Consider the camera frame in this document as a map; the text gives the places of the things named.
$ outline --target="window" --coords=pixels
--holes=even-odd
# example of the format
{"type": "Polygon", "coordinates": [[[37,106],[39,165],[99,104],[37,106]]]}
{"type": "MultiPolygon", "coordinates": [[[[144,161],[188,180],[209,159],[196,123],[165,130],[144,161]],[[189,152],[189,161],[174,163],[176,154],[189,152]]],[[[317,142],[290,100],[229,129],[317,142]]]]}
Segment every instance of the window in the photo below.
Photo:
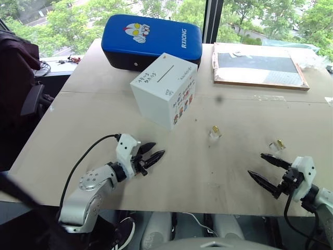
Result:
{"type": "Polygon", "coordinates": [[[2,0],[11,31],[37,44],[41,57],[84,54],[114,14],[189,22],[202,30],[205,0],[2,0]]]}
{"type": "Polygon", "coordinates": [[[333,0],[225,0],[216,41],[312,44],[333,61],[333,0]]]}

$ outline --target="blue case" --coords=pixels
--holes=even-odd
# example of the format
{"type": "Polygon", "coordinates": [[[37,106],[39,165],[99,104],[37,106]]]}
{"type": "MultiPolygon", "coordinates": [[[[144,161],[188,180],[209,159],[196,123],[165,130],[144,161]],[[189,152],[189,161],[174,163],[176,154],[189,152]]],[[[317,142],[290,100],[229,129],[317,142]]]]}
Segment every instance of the blue case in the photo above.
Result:
{"type": "Polygon", "coordinates": [[[111,16],[105,26],[102,49],[112,66],[143,71],[166,52],[200,64],[200,29],[189,23],[131,15],[111,16]]]}

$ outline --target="white cardboard box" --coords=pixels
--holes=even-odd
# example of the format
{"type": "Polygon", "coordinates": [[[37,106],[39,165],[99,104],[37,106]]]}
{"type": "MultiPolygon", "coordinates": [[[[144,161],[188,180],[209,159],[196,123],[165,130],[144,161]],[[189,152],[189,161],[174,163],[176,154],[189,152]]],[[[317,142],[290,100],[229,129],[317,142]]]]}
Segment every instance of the white cardboard box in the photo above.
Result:
{"type": "Polygon", "coordinates": [[[194,98],[198,66],[163,53],[131,82],[143,117],[171,130],[194,98]]]}

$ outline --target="sneaker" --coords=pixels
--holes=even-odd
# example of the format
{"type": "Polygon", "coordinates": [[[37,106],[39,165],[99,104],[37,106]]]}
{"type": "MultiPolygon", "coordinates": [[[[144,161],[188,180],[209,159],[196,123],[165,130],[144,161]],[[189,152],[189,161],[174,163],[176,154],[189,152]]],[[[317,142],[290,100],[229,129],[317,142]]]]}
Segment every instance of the sneaker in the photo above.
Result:
{"type": "Polygon", "coordinates": [[[111,250],[122,250],[132,240],[135,231],[135,223],[131,217],[127,217],[120,221],[114,231],[115,241],[111,246],[111,250]]]}

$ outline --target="plywood table surface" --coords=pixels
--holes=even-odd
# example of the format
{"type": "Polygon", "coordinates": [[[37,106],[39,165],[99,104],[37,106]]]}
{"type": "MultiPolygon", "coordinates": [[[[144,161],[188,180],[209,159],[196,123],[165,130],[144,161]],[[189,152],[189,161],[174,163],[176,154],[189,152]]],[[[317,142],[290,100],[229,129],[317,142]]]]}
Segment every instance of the plywood table surface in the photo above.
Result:
{"type": "MultiPolygon", "coordinates": [[[[260,153],[271,153],[268,145],[276,139],[287,147],[279,155],[285,160],[312,156],[317,167],[314,184],[333,190],[333,109],[324,99],[332,96],[332,81],[325,71],[304,73],[310,85],[318,83],[307,94],[215,86],[209,60],[212,49],[204,45],[197,95],[169,132],[140,115],[129,86],[137,73],[115,74],[119,70],[103,58],[98,43],[93,43],[55,98],[9,172],[42,204],[59,204],[72,166],[92,143],[112,133],[157,142],[154,151],[166,153],[149,175],[121,183],[105,208],[281,216],[286,197],[273,199],[247,173],[253,170],[279,183],[284,171],[260,158],[260,153]],[[100,61],[94,60],[96,54],[100,61]],[[97,75],[94,85],[88,84],[91,71],[97,75]],[[257,98],[273,95],[285,100],[257,98]],[[213,125],[222,132],[217,141],[208,136],[213,125]]],[[[96,146],[75,172],[68,193],[84,172],[115,160],[116,145],[110,139],[96,146]]],[[[15,201],[4,194],[0,199],[15,201]]],[[[290,214],[308,215],[295,203],[290,214]]]]}

